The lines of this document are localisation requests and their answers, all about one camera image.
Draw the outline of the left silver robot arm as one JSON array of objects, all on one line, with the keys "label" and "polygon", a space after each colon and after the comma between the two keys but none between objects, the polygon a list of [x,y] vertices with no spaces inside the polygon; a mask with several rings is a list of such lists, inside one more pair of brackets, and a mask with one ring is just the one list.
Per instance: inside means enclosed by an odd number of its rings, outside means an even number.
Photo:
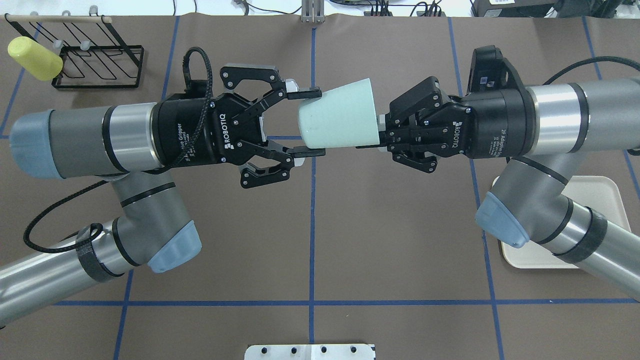
[{"label": "left silver robot arm", "polygon": [[[227,64],[219,95],[210,64],[205,79],[194,79],[187,61],[182,75],[184,91],[160,101],[36,112],[14,123],[9,145],[21,171],[42,180],[95,182],[26,225],[22,243],[34,253],[1,268],[2,327],[136,267],[163,273],[197,256],[202,242],[171,170],[239,166],[247,189],[288,180],[297,160],[324,155],[279,145],[263,130],[263,115],[274,105],[320,100],[320,88],[300,88],[271,65]],[[114,189],[122,215],[83,225],[51,246],[34,240],[46,215],[105,185]]]}]

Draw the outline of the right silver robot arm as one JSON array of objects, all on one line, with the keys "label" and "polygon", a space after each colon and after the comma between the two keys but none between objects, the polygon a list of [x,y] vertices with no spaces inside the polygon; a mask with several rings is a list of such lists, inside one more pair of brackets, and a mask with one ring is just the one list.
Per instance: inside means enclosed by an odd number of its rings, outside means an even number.
[{"label": "right silver robot arm", "polygon": [[446,96],[436,77],[383,116],[380,146],[432,173],[438,157],[509,158],[475,222],[512,248],[535,243],[565,264],[639,299],[639,237],[563,191],[588,153],[639,148],[639,77],[503,88]]}]

